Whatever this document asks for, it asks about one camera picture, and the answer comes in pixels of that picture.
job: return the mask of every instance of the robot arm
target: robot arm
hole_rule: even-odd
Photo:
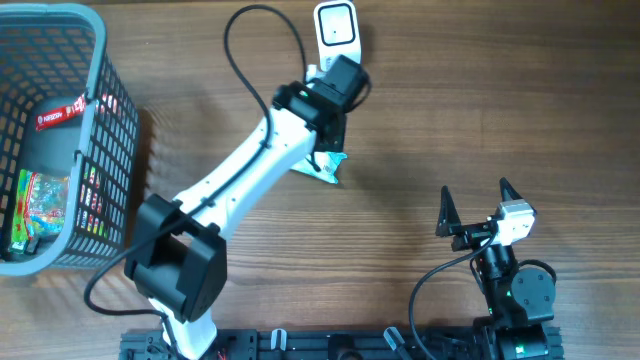
[[[182,226],[127,257],[125,274],[157,310],[169,315],[183,356],[200,358],[216,338],[210,309],[226,282],[226,245],[240,221],[295,163],[314,151],[342,151],[346,113],[368,81],[359,64],[342,56],[313,88],[299,82],[281,86],[270,109],[271,137],[257,161]],[[134,244],[206,202],[262,146],[266,126],[263,119],[218,168],[172,202],[150,196],[138,210]],[[188,235],[191,244],[175,238],[180,234]],[[170,342],[167,329],[163,337]]]

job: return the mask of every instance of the black bracket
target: black bracket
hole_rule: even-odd
[[[138,210],[133,245],[185,216],[180,204],[151,195]],[[127,256],[124,273],[142,295],[159,300],[178,321],[194,321],[227,281],[227,243],[218,232],[216,225],[204,227],[188,218],[171,234]],[[192,238],[189,246],[173,236],[182,233]]]

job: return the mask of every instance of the snack bag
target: snack bag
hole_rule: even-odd
[[[9,251],[22,254],[29,242],[58,235],[64,225],[68,192],[67,177],[21,170]]]

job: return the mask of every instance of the wood grain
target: wood grain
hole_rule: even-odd
[[[150,130],[146,193],[172,197],[206,175],[260,111],[222,51],[244,2],[96,5],[109,53]],[[316,1],[270,2],[291,17],[317,62]],[[407,324],[415,282],[452,259],[435,238],[439,189],[463,221],[499,201],[506,176],[539,211],[519,259],[559,274],[554,324],[567,359],[640,353],[640,6],[633,2],[358,2],[374,83],[348,123],[340,186],[287,174],[229,247],[221,327],[338,328]],[[286,27],[238,20],[232,50],[269,99],[300,75]],[[82,304],[90,273],[0,279],[1,359],[114,359],[119,334],[154,318],[112,319]],[[121,271],[97,301],[144,300]],[[428,283],[422,324],[486,314],[466,266]]]

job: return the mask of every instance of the black cable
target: black cable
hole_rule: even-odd
[[[478,287],[480,288],[480,292],[482,292],[482,294],[484,294],[484,287],[482,286],[482,281],[480,281],[480,276],[478,276],[478,273],[476,272],[476,269],[473,267],[473,261],[475,259],[471,259],[469,260],[469,269],[471,269],[471,274],[473,274],[473,278],[476,279],[476,283],[478,284]]]
[[[300,34],[296,30],[296,28],[293,25],[293,23],[289,20],[289,18],[287,18],[279,10],[274,9],[274,8],[272,8],[270,6],[267,6],[267,5],[250,5],[250,6],[246,6],[246,7],[242,8],[242,9],[238,10],[235,14],[233,14],[231,16],[231,18],[229,19],[229,21],[227,22],[227,26],[225,27],[225,30],[224,30],[224,51],[225,51],[225,54],[227,56],[227,59],[229,60],[229,64],[231,65],[231,68],[233,69],[235,74],[238,76],[240,81],[242,81],[242,83],[247,88],[247,90],[249,90],[251,95],[258,102],[258,105],[260,105],[260,108],[264,112],[265,120],[266,120],[266,123],[267,123],[267,131],[265,133],[264,140],[260,143],[260,147],[253,154],[253,156],[249,159],[249,161],[247,161],[233,176],[231,176],[224,184],[222,184],[222,186],[220,186],[216,191],[214,191],[211,195],[209,195],[200,204],[198,204],[198,206],[196,206],[193,210],[189,211],[187,214],[182,215],[180,218],[175,220],[173,223],[166,225],[165,227],[161,228],[159,231],[157,231],[156,233],[152,234],[148,238],[138,242],[137,244],[131,246],[129,249],[123,251],[122,253],[118,254],[117,256],[115,256],[114,258],[109,260],[109,262],[107,262],[106,265],[104,265],[100,270],[98,270],[91,277],[91,279],[89,279],[89,282],[87,283],[87,286],[85,287],[85,290],[84,290],[84,302],[85,302],[85,304],[91,310],[93,310],[93,311],[95,311],[97,313],[100,313],[100,314],[103,314],[103,315],[109,315],[109,316],[133,316],[133,315],[157,315],[157,316],[159,316],[162,319],[162,322],[163,322],[163,324],[165,326],[165,329],[167,330],[167,334],[169,335],[169,340],[170,340],[170,343],[171,343],[171,348],[172,348],[173,353],[174,353],[174,355],[176,356],[177,359],[180,359],[181,357],[178,354],[178,349],[177,349],[175,336],[173,334],[173,330],[171,329],[171,324],[169,323],[169,318],[168,318],[167,314],[165,314],[165,313],[163,313],[161,311],[155,310],[155,309],[138,309],[138,310],[111,310],[111,309],[105,309],[103,307],[100,307],[100,306],[96,305],[91,300],[91,292],[92,292],[93,288],[95,287],[96,283],[107,272],[109,272],[109,270],[111,270],[113,267],[115,267],[120,261],[122,261],[128,255],[140,250],[141,248],[143,248],[144,246],[150,244],[151,242],[156,241],[156,240],[160,239],[161,237],[164,237],[164,236],[168,235],[169,233],[177,230],[179,227],[184,225],[191,217],[193,217],[195,214],[199,213],[202,209],[204,209],[209,204],[211,204],[213,202],[213,200],[215,200],[215,198],[217,198],[223,191],[225,191],[229,186],[231,186],[231,184],[233,184],[236,180],[238,180],[258,160],[260,155],[262,155],[262,153],[266,149],[269,148],[269,140],[271,139],[271,133],[272,133],[272,129],[273,129],[273,119],[271,118],[271,113],[269,112],[269,109],[265,105],[265,103],[262,100],[262,98],[260,98],[260,95],[258,95],[258,92],[255,90],[255,88],[251,85],[251,83],[247,80],[247,78],[244,76],[244,74],[242,74],[242,71],[240,71],[240,69],[236,65],[236,62],[233,60],[233,57],[231,56],[231,51],[229,50],[229,30],[231,29],[231,25],[243,13],[245,13],[247,11],[250,11],[250,10],[256,10],[256,9],[257,10],[266,10],[266,11],[270,11],[272,13],[275,13],[276,15],[278,15],[280,18],[282,18],[287,23],[287,25],[289,26],[289,28],[293,32],[293,35],[295,36],[296,41],[298,42],[298,47],[300,48],[300,55],[302,57],[302,81],[305,82],[305,80],[306,80],[307,61],[306,61],[306,57],[305,57],[305,53],[304,53],[304,47],[302,45],[302,40],[300,38]]]
[[[482,245],[481,247],[479,247],[477,250],[474,250],[473,252],[461,256],[455,260],[451,260],[448,263],[442,264],[438,267],[436,267],[435,269],[429,271],[425,276],[423,276],[418,283],[416,284],[416,286],[413,288],[413,292],[411,293],[411,298],[409,299],[409,326],[411,327],[411,332],[413,333],[413,337],[416,339],[416,342],[418,343],[418,346],[420,346],[420,349],[422,349],[422,351],[425,353],[425,355],[427,356],[427,359],[432,359],[432,360],[437,360],[432,354],[431,352],[429,352],[429,350],[427,349],[427,347],[424,345],[424,343],[422,342],[422,340],[420,339],[420,335],[418,335],[418,331],[416,330],[416,322],[415,319],[413,317],[413,308],[415,305],[415,301],[416,301],[416,295],[418,295],[418,290],[420,290],[420,288],[422,287],[422,285],[427,282],[427,280],[429,280],[429,278],[431,278],[433,275],[439,273],[440,271],[447,269],[453,265],[459,264],[463,261],[467,261],[469,259],[473,259],[474,257],[478,256],[478,254],[480,254],[481,252],[485,251],[489,246],[491,246],[491,244],[493,243],[493,240],[495,239],[495,236],[491,237],[489,239],[489,241],[487,241],[484,245]]]
[[[553,280],[553,285],[556,284],[556,280],[558,280],[558,276],[556,275],[556,271],[553,270],[553,268],[549,264],[540,260],[535,260],[535,259],[522,260],[518,263],[518,269],[526,265],[537,266],[539,268],[544,269],[546,272],[549,273],[549,275],[551,275],[551,280]]]

